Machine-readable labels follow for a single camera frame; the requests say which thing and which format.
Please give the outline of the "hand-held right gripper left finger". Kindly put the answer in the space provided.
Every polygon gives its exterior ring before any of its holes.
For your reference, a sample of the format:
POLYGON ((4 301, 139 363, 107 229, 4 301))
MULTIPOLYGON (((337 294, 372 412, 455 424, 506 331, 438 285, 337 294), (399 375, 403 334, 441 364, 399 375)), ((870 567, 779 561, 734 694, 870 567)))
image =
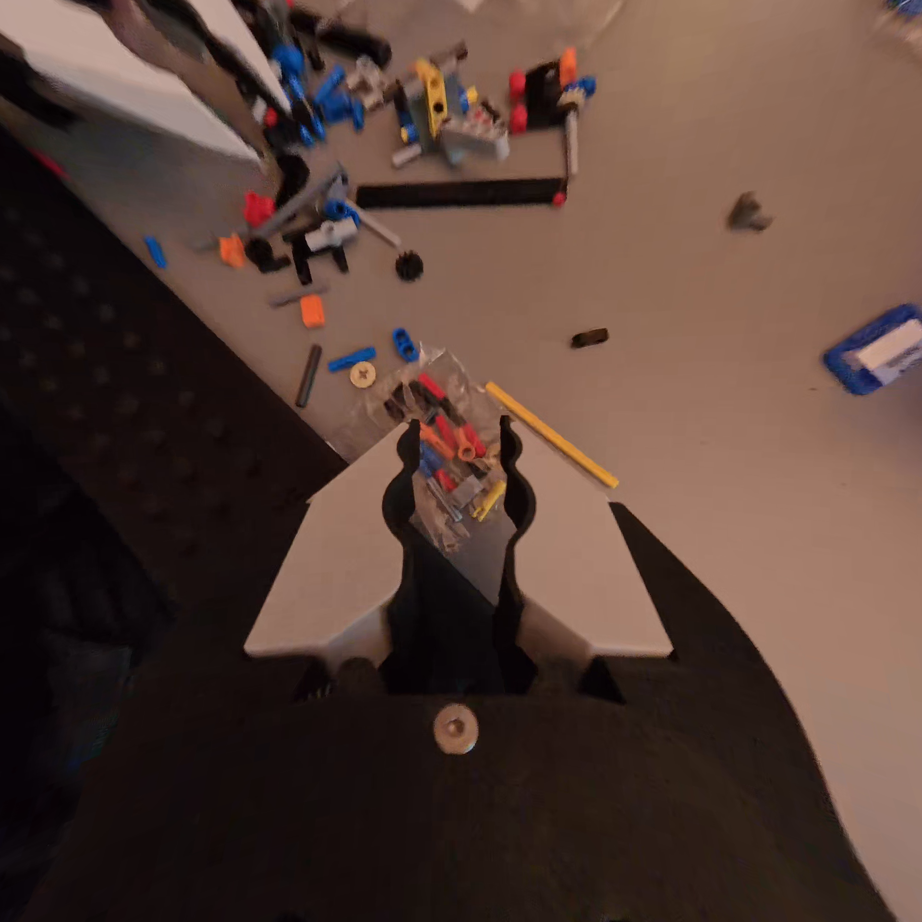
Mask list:
POLYGON ((403 547, 386 524, 386 488, 404 469, 403 423, 308 501, 243 644, 251 659, 297 655, 338 670, 375 667, 392 652, 386 609, 402 580, 403 547))

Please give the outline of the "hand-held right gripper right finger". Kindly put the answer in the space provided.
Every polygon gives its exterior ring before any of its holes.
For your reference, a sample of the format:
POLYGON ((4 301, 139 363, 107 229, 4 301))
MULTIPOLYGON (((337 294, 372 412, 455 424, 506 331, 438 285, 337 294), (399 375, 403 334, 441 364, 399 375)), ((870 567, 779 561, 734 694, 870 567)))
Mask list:
POLYGON ((600 658, 665 660, 673 643, 605 490, 522 432, 500 423, 503 552, 497 656, 506 681, 531 681, 547 662, 578 673, 600 658))

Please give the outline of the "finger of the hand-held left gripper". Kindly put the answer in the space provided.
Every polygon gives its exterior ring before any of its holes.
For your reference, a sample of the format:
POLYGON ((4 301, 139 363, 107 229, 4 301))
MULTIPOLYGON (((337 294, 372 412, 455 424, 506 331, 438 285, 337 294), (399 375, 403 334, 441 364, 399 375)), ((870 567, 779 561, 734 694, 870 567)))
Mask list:
POLYGON ((146 65, 174 78, 158 130, 187 141, 269 141, 294 135, 294 104, 271 52, 279 19, 261 2, 140 3, 146 65))
MULTIPOLYGON (((141 2, 2 2, 2 75, 158 130, 178 82, 140 57, 141 2)), ((190 141, 253 161, 263 141, 190 141)))

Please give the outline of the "bag red blue lego pieces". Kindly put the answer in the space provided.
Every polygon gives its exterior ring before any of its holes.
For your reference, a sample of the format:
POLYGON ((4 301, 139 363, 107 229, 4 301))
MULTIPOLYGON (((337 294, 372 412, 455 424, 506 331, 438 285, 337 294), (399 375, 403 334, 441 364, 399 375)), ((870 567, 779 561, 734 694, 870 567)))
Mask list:
POLYGON ((506 482, 501 409, 453 352, 418 348, 417 362, 388 373, 375 366, 372 387, 353 386, 358 396, 337 446, 353 462, 399 426, 419 423, 416 511, 410 521, 452 557, 501 511, 506 482))

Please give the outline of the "yellow grey lego assembly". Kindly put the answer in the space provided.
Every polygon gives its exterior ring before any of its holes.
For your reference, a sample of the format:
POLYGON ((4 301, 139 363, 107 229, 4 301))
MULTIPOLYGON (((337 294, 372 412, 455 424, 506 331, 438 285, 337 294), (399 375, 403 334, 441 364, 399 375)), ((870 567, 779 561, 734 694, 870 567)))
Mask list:
POLYGON ((459 66, 466 53, 421 57, 398 81, 393 101, 401 145, 391 155, 394 169, 430 156, 442 158, 455 169, 470 157, 496 162, 508 159, 507 121, 480 98, 475 86, 461 80, 459 66))

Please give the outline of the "long black lego beam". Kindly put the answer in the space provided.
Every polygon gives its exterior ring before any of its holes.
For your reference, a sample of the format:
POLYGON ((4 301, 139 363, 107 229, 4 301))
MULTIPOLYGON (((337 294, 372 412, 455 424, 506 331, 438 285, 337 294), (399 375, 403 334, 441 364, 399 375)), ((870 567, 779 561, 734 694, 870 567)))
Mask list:
POLYGON ((506 206, 562 206, 568 197, 563 178, 468 180, 364 184, 354 201, 368 211, 506 206))

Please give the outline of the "light grey lego connector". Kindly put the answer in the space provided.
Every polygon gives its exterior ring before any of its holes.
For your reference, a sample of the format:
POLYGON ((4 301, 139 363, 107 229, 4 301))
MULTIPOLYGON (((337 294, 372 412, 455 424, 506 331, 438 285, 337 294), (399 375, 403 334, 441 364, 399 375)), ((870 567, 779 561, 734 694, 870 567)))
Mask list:
POLYGON ((386 76, 368 55, 356 60, 352 72, 347 75, 346 85, 350 96, 365 111, 379 109, 385 104, 386 76))

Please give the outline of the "long yellow lego axle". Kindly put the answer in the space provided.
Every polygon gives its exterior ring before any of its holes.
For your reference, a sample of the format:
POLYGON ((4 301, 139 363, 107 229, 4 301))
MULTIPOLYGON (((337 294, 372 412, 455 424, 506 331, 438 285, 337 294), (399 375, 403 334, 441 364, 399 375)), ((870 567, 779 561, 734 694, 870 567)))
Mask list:
POLYGON ((545 421, 539 419, 536 414, 528 410, 521 402, 513 398, 500 386, 494 382, 488 382, 485 385, 485 390, 503 409, 507 410, 516 421, 524 423, 528 429, 535 432, 536 435, 555 448, 577 467, 580 467, 583 472, 607 489, 617 489, 619 486, 619 479, 614 474, 597 464, 588 455, 565 439, 545 421))

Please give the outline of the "light grey lego axle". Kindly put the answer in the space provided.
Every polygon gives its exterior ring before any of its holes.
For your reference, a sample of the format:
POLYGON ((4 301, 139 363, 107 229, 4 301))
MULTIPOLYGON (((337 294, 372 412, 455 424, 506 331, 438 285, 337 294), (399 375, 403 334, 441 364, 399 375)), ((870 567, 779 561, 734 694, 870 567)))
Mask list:
POLYGON ((262 224, 244 231, 242 240, 247 243, 251 239, 268 239, 272 237, 298 214, 308 208, 313 208, 317 202, 324 199, 337 182, 349 183, 349 179, 349 173, 344 168, 338 167, 320 179, 308 181, 302 190, 298 191, 262 224))

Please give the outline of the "small black red lego assembly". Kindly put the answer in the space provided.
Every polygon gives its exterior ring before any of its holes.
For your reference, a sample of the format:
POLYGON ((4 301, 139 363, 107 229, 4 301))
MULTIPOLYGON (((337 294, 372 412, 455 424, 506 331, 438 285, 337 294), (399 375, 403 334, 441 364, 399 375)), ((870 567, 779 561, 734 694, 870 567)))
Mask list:
POLYGON ((564 144, 564 175, 570 181, 579 172, 582 109, 595 91, 595 77, 579 71, 575 47, 567 47, 556 59, 528 71, 514 71, 509 77, 510 133, 559 129, 564 144))

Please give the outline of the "small black lego piece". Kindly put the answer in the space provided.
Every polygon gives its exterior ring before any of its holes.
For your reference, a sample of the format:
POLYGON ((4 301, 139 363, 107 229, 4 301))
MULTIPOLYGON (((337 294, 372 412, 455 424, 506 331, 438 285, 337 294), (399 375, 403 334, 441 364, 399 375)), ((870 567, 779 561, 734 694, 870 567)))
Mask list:
POLYGON ((774 218, 764 212, 755 192, 743 192, 733 203, 726 218, 731 231, 752 231, 761 233, 771 226, 774 218))

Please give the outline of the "dark perforated board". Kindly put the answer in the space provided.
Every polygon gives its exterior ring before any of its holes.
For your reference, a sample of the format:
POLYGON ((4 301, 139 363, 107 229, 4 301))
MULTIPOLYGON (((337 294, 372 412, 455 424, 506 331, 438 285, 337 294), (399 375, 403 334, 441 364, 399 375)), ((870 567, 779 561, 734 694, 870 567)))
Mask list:
POLYGON ((1 167, 6 404, 193 630, 241 650, 345 462, 5 129, 1 167))

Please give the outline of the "small blue white box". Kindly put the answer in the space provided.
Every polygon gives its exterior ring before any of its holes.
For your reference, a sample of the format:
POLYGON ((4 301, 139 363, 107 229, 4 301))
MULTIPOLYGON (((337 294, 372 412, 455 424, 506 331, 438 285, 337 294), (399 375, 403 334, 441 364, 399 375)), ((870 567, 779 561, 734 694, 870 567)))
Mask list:
POLYGON ((921 364, 921 309, 893 307, 824 352, 826 370, 847 393, 865 397, 921 364))

